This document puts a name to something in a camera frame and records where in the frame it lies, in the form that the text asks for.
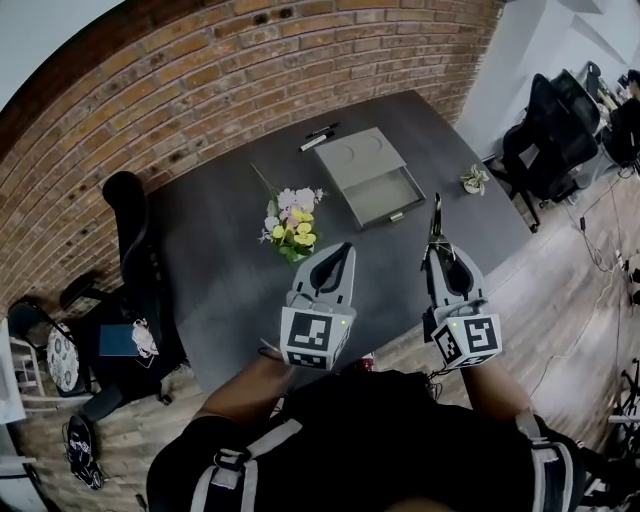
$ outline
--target black and white marker cube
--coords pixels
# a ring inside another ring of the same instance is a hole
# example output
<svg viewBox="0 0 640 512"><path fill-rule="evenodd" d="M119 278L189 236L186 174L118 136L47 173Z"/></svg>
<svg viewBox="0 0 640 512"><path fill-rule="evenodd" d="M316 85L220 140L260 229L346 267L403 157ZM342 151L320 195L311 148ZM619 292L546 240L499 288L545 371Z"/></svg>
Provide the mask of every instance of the black and white marker cube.
<svg viewBox="0 0 640 512"><path fill-rule="evenodd" d="M280 350L286 363L330 370L349 337L354 315L282 308Z"/></svg>
<svg viewBox="0 0 640 512"><path fill-rule="evenodd" d="M431 333L445 369L475 366L502 352L498 315L449 317Z"/></svg>

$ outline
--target harness strap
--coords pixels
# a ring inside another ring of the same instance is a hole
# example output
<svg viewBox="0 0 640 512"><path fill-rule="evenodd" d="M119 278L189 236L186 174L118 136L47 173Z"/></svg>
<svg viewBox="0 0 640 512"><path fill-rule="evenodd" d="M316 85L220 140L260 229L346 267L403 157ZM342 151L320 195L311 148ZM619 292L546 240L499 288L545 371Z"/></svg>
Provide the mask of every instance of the harness strap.
<svg viewBox="0 0 640 512"><path fill-rule="evenodd" d="M213 464L198 480L191 500L190 512L204 512L211 486L215 486L222 492L234 490L243 470L241 512L253 512L258 489L258 462L255 458L280 446L301 429L302 425L299 422L289 419L249 445L244 452L221 448L213 457Z"/></svg>
<svg viewBox="0 0 640 512"><path fill-rule="evenodd" d="M531 457L534 468L534 497L532 512L546 510L547 499L552 499L554 493L553 482L548 482L548 470L556 464L564 467L564 482L562 487L562 509L568 512L573 491L573 459L571 453L563 443L550 442L542 436L540 426L533 412L525 411L516 417L518 430L531 441Z"/></svg>
<svg viewBox="0 0 640 512"><path fill-rule="evenodd" d="M204 512L204 506L207 503L207 493L209 492L209 482L211 481L214 469L215 466L209 466L205 469L204 473L200 475L196 489L193 492L189 512Z"/></svg>
<svg viewBox="0 0 640 512"><path fill-rule="evenodd" d="M255 458L270 452L275 447L280 446L292 435L300 432L302 425L296 420L290 419L277 426L271 432L267 432L256 442L247 448L251 454L244 467L244 488L242 490L241 512L253 512L256 502L256 491L258 490L258 463Z"/></svg>

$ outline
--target yellow flower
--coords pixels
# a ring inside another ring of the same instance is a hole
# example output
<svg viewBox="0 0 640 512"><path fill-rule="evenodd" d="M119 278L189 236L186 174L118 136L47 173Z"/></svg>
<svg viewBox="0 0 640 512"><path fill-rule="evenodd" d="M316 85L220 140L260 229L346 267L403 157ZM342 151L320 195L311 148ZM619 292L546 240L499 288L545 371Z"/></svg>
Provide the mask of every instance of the yellow flower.
<svg viewBox="0 0 640 512"><path fill-rule="evenodd" d="M293 239L300 245L313 245L316 241L316 235L313 233L305 233L302 235L294 235Z"/></svg>
<svg viewBox="0 0 640 512"><path fill-rule="evenodd" d="M304 213L295 208L291 210L291 216L298 222L311 222L313 220L313 215L311 215L310 213Z"/></svg>
<svg viewBox="0 0 640 512"><path fill-rule="evenodd" d="M311 224L309 224L308 222L302 222L298 224L298 233L300 233L301 235L306 235L310 231L311 231Z"/></svg>
<svg viewBox="0 0 640 512"><path fill-rule="evenodd" d="M273 236L273 238L282 238L284 236L284 228L282 226L276 226L273 228L271 236Z"/></svg>

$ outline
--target person's arm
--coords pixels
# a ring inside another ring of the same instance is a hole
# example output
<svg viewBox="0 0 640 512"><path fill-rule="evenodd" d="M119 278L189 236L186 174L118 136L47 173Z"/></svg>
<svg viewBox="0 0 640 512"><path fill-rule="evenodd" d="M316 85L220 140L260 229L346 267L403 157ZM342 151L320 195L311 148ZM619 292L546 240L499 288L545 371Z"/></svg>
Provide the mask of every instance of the person's arm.
<svg viewBox="0 0 640 512"><path fill-rule="evenodd" d="M497 420L511 420L533 409L529 395L494 357L462 370L474 411Z"/></svg>
<svg viewBox="0 0 640 512"><path fill-rule="evenodd" d="M213 392L194 416L222 416L250 425L269 419L293 375L275 352L267 352Z"/></svg>

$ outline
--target blue book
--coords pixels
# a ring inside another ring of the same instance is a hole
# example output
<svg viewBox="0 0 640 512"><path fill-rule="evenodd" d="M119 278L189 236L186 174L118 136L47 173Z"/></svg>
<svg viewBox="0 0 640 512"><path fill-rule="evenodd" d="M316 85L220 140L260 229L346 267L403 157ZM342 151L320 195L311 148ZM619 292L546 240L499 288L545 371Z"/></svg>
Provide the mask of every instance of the blue book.
<svg viewBox="0 0 640 512"><path fill-rule="evenodd" d="M137 357L138 347L131 338L132 324L100 326L100 355Z"/></svg>

